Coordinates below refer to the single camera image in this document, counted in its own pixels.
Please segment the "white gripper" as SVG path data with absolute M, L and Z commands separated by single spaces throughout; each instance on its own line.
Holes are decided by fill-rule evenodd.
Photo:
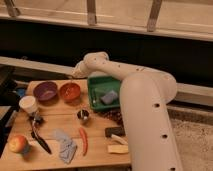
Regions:
M 90 70 L 88 67 L 84 64 L 83 61 L 80 61 L 72 71 L 71 76 L 74 78 L 85 78 L 90 74 Z

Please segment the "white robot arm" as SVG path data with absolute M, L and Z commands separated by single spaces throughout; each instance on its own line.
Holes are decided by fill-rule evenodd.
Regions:
M 95 71 L 121 81 L 120 108 L 132 171 L 183 171 L 166 107 L 177 93 L 175 78 L 160 70 L 113 62 L 105 52 L 85 55 L 71 75 L 84 78 Z

